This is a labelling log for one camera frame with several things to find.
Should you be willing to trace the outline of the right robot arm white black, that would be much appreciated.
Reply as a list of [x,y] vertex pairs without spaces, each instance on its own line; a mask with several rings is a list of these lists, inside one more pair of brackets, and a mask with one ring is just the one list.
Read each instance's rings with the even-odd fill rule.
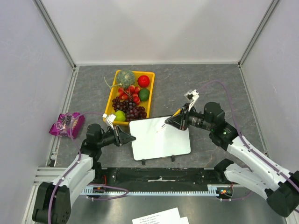
[[218,147],[237,157],[249,169],[230,160],[217,164],[214,178],[218,183],[234,182],[255,192],[266,200],[270,208],[282,217],[288,217],[299,206],[299,173],[278,165],[257,150],[237,129],[225,121],[220,104],[206,103],[203,112],[197,112],[186,103],[173,116],[165,120],[178,130],[189,126],[209,131],[209,138]]

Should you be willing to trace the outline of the green mango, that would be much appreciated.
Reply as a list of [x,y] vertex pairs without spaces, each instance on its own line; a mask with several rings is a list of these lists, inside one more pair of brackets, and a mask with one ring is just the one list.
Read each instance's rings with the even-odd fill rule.
[[150,97],[150,91],[146,88],[143,88],[139,91],[138,96],[141,101],[147,101]]

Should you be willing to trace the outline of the red apple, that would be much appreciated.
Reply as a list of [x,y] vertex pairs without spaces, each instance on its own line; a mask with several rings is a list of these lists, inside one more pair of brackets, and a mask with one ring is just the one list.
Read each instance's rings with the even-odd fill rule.
[[150,84],[150,79],[146,75],[142,75],[137,79],[137,83],[142,88],[147,88]]

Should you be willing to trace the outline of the green pear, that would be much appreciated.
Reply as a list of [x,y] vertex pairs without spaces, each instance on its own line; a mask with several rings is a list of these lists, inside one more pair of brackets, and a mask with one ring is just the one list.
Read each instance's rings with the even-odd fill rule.
[[115,112],[115,121],[120,121],[120,122],[126,121],[126,114],[121,110],[116,111]]

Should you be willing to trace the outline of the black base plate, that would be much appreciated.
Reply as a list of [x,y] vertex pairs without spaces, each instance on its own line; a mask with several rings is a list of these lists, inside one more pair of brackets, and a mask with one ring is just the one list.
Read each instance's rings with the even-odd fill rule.
[[230,185],[224,175],[204,168],[102,168],[94,182],[129,192],[206,191],[208,185]]

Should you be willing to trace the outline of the white paper sheets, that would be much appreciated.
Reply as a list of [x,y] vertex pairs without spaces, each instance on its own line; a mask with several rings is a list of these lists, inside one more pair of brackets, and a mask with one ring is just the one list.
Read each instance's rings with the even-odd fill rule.
[[189,224],[188,217],[181,217],[178,208],[173,208],[132,220],[133,224]]

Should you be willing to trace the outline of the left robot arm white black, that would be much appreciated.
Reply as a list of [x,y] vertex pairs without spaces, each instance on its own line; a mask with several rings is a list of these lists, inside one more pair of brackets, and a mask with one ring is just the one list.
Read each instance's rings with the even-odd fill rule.
[[117,147],[135,141],[119,126],[104,131],[99,124],[87,128],[86,138],[71,165],[51,182],[42,182],[37,190],[32,220],[40,224],[65,224],[71,208],[89,183],[99,183],[103,173],[98,162],[102,148]]

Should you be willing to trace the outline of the red strawberries bunch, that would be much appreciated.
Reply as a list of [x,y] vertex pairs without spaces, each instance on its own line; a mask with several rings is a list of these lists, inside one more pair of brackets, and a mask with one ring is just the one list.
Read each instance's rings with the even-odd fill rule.
[[117,97],[120,100],[131,99],[137,105],[140,104],[139,92],[141,88],[139,86],[130,85],[127,89],[119,87],[117,90]]

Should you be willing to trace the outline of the white whiteboard marker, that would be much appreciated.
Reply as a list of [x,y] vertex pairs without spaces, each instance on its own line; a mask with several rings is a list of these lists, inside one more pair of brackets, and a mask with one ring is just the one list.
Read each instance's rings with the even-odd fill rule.
[[163,125],[157,130],[157,132],[163,130],[163,129],[165,128],[165,126],[166,126],[166,124],[163,124]]

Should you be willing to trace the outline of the purple snack bag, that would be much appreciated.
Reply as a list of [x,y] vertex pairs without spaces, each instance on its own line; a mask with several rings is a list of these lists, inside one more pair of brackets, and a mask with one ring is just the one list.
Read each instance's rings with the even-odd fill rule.
[[84,121],[84,115],[80,115],[79,112],[59,114],[57,121],[50,128],[49,134],[70,138],[70,131],[72,131],[72,136],[76,139]]

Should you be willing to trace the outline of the dark red grapes bunch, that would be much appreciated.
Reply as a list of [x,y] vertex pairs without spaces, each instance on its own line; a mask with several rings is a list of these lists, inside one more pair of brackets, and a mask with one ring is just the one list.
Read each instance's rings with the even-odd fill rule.
[[116,97],[112,100],[112,103],[112,107],[115,112],[121,110],[126,114],[125,122],[145,119],[147,117],[145,107],[135,104],[131,99],[120,100]]

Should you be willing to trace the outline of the green netted melon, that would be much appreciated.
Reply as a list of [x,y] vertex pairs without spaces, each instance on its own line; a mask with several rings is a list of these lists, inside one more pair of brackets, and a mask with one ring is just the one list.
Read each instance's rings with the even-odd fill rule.
[[135,83],[135,75],[131,70],[120,70],[116,75],[116,83],[124,89],[128,89]]

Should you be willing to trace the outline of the yellow marker cap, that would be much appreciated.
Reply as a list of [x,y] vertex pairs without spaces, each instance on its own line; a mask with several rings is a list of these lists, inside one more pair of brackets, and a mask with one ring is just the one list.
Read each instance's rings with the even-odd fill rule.
[[173,114],[173,116],[176,116],[176,115],[180,114],[180,112],[181,112],[181,109],[178,109],[178,110]]

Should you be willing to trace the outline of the small whiteboard black frame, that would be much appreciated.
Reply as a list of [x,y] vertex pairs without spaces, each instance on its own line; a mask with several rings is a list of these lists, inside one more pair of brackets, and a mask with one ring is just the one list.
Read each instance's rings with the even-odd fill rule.
[[184,155],[191,152],[189,130],[181,131],[170,125],[159,132],[166,117],[140,119],[129,122],[133,158],[136,161]]

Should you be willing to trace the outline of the yellow plastic tray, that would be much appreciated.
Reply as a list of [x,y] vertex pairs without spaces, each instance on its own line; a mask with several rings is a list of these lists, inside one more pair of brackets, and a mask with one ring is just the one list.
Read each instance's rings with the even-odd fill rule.
[[[111,91],[110,91],[108,103],[107,103],[107,106],[106,106],[106,109],[105,109],[106,114],[112,114],[112,113],[114,114],[115,113],[115,111],[112,107],[112,104],[113,104],[112,100],[117,97],[117,90],[118,90],[119,87],[121,87],[116,83],[116,75],[119,71],[120,70],[118,70],[116,72],[115,77],[114,77],[114,82],[111,86]],[[153,92],[155,74],[153,72],[145,72],[145,71],[132,71],[132,72],[135,75],[135,83],[133,84],[134,86],[139,86],[138,83],[137,83],[137,79],[142,75],[146,75],[150,79],[150,84],[146,88],[150,91],[149,99],[147,101],[141,101],[140,104],[139,104],[139,106],[145,107],[145,110],[146,110],[146,113],[147,113],[146,118],[149,118],[150,117],[150,105],[151,105],[151,100],[152,100],[152,92]],[[128,123],[129,122],[119,122],[119,121],[114,121],[113,122],[114,125],[120,125],[120,126],[128,126]]]

